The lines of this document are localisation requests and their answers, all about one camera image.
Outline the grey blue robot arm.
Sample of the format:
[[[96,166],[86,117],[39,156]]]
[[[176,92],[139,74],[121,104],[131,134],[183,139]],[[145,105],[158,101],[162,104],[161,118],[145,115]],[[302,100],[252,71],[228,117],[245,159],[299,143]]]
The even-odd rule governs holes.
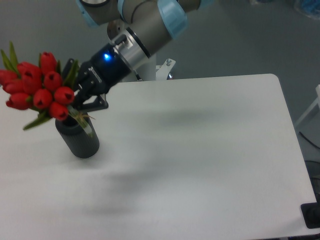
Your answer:
[[[210,0],[78,0],[88,25],[122,20],[127,26],[88,61],[83,62],[72,87],[77,91],[69,111],[108,108],[109,90],[136,71],[156,52],[176,39],[188,25],[187,13]]]

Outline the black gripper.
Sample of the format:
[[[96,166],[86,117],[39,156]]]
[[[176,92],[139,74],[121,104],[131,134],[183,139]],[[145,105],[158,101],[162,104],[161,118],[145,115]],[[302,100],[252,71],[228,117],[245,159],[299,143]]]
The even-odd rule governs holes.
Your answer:
[[[115,45],[108,43],[81,65],[70,58],[61,76],[64,83],[75,81],[78,87],[71,106],[79,112],[94,112],[109,107],[106,93],[130,73],[131,69],[116,52]]]

